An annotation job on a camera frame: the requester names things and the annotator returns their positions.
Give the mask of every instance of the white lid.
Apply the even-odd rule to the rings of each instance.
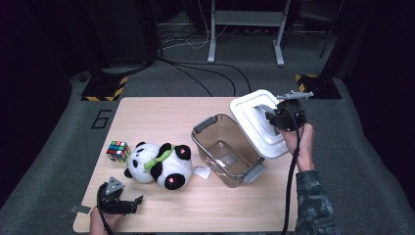
[[[267,90],[257,90],[233,100],[230,109],[239,126],[256,151],[266,159],[276,159],[288,152],[283,136],[265,117],[258,106],[276,109],[278,100]]]

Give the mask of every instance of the gray carpet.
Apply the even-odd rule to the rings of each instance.
[[[200,68],[221,72],[235,84],[236,96],[266,89],[275,95],[298,90],[295,74],[318,74],[336,41],[323,59],[323,39],[294,33],[283,51],[286,65],[276,66],[272,39],[257,33],[223,39],[216,47],[216,64]],[[208,47],[176,46],[163,50],[172,61],[205,63]],[[123,68],[113,71],[128,70]],[[216,73],[183,69],[213,96],[233,96],[231,82]],[[306,115],[316,129],[314,159],[332,199],[337,222],[344,234],[415,234],[415,215],[402,190],[363,135],[359,117],[340,79],[335,83],[342,100],[303,100]],[[75,214],[92,175],[113,120],[118,101],[80,101],[86,82],[70,80],[72,96],[50,139],[12,196],[0,211],[0,234],[74,234]],[[120,98],[148,96],[208,96],[184,72],[161,61],[129,76]],[[109,122],[91,129],[101,110]]]

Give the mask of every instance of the camouflage sleeve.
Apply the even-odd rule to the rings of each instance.
[[[296,177],[299,201],[296,235],[342,234],[318,171],[299,172]]]

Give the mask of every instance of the black cable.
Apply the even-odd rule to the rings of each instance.
[[[218,64],[218,63],[214,63],[214,64],[188,63],[188,62],[175,62],[175,63],[183,64],[183,65],[195,65],[195,66],[206,66],[206,65],[208,65],[208,66],[223,66],[223,67],[232,68],[232,69],[238,71],[244,77],[244,79],[245,79],[245,81],[247,82],[247,85],[248,85],[249,93],[252,92],[251,85],[250,85],[250,82],[248,81],[247,76],[241,70],[239,70],[238,68],[236,68],[234,66],[226,65],[226,64]]]
[[[294,169],[296,168],[297,159],[299,157],[300,141],[301,141],[301,138],[302,138],[303,130],[302,130],[301,135],[300,135],[299,127],[297,126],[297,122],[296,122],[296,119],[294,118],[293,114],[291,114],[291,112],[287,108],[285,108],[285,107],[283,107],[283,108],[288,112],[288,114],[293,119],[293,122],[296,126],[296,135],[297,135],[297,146],[296,146],[296,149],[294,150],[294,153],[293,153],[293,159],[291,160],[290,170],[289,170],[288,180],[287,180],[286,210],[285,210],[285,217],[284,217],[284,227],[283,227],[283,231],[281,232],[282,235],[285,235],[285,234],[287,234],[289,217],[290,217],[291,187],[292,187],[292,184],[293,184]]]
[[[97,209],[98,209],[98,213],[100,214],[100,217],[103,220],[105,230],[108,232],[109,235],[114,235],[113,230],[111,230],[111,227],[107,224],[107,221],[104,218],[104,214],[101,211],[100,202],[99,202],[100,193],[101,193],[101,190],[98,190],[98,195],[97,195]]]
[[[217,72],[217,71],[214,71],[214,70],[206,70],[206,69],[201,69],[201,68],[194,68],[194,67],[189,67],[189,66],[183,66],[183,65],[181,65],[181,64],[186,64],[186,63],[178,63],[178,62],[172,62],[172,61],[169,61],[169,60],[166,60],[166,59],[164,59],[164,58],[160,58],[160,57],[156,57],[156,59],[158,59],[158,60],[160,60],[160,61],[162,61],[162,62],[165,62],[165,63],[168,63],[168,64],[170,64],[170,65],[176,65],[176,68],[177,68],[177,66],[179,66],[179,67],[184,67],[184,68],[188,68],[188,69],[192,69],[192,70],[198,70],[198,71],[209,71],[209,72],[212,72],[212,73],[215,73],[215,74],[218,74],[218,75],[220,75],[220,76],[222,76],[222,77],[224,77],[225,79],[227,79],[231,84],[232,84],[232,87],[233,87],[233,96],[235,96],[236,95],[236,87],[235,87],[235,83],[228,77],[228,76],[226,76],[226,75],[224,75],[224,74],[222,74],[222,73],[220,73],[220,72]],[[199,84],[201,84],[195,77],[193,77],[193,76],[191,76],[193,79],[195,79]]]
[[[175,65],[175,64],[170,64],[170,65],[172,65],[173,67],[175,67],[175,68],[177,68],[178,70],[180,70],[180,71],[183,71],[184,73],[186,73],[188,76],[190,76],[192,79],[194,79],[196,82],[198,82],[204,89],[205,89],[205,91],[207,91],[207,93],[210,95],[210,97],[212,97],[212,95],[211,95],[211,93],[208,91],[208,89],[200,82],[200,81],[198,81],[195,77],[193,77],[191,74],[189,74],[188,72],[186,72],[186,71],[184,71],[183,69],[181,69],[181,68],[179,68],[177,65]]]
[[[174,62],[174,61],[170,61],[170,60],[158,57],[158,56],[156,56],[156,59],[160,60],[160,61],[163,61],[165,63],[169,63],[169,64],[173,63],[173,64],[176,64],[176,65],[181,66],[181,67],[186,67],[186,66],[183,66],[183,65],[193,65],[193,66],[223,66],[223,67],[232,68],[232,69],[238,71],[244,77],[244,79],[245,79],[245,81],[247,82],[247,85],[248,85],[249,93],[252,92],[251,85],[250,85],[250,82],[248,81],[247,76],[241,70],[239,70],[238,68],[236,68],[234,66],[226,65],[226,64],[202,64],[202,63]],[[217,71],[206,70],[206,69],[201,69],[201,68],[193,68],[193,67],[186,67],[186,68],[194,69],[194,70],[200,70],[200,71],[210,71],[210,72],[213,72],[213,73],[216,73],[220,76],[225,77],[227,80],[229,80],[232,83],[232,86],[234,88],[234,95],[233,96],[236,95],[235,83],[229,77],[225,76],[224,74],[222,74],[220,72],[217,72]]]

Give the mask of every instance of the yellow black hazard tape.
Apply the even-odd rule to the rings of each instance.
[[[333,79],[324,79],[313,74],[296,74],[300,92],[312,92],[310,99],[342,99]]]
[[[296,81],[299,85],[300,92],[310,92],[311,90],[307,90],[308,86],[307,83],[310,78],[318,78],[317,75],[312,74],[296,74]]]
[[[90,92],[90,94],[82,94],[82,101],[116,101],[124,89],[125,83],[127,82],[128,77],[124,77],[119,80],[113,80],[110,83],[108,90],[104,92]]]

